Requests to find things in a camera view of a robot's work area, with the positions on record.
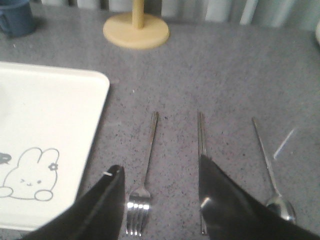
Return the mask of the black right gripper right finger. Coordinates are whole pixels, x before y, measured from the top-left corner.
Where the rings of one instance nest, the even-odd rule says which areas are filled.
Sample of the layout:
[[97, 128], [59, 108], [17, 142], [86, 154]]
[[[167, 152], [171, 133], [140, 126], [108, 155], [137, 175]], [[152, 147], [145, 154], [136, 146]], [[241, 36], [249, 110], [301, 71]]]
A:
[[211, 240], [318, 240], [268, 210], [209, 157], [199, 159], [199, 202]]

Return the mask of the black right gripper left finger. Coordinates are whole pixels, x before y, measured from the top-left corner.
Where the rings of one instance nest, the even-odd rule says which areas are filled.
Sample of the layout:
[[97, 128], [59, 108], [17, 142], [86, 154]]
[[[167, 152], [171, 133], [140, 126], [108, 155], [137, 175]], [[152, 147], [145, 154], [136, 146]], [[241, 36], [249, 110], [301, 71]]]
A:
[[125, 205], [125, 171], [113, 165], [70, 208], [24, 240], [117, 240]]

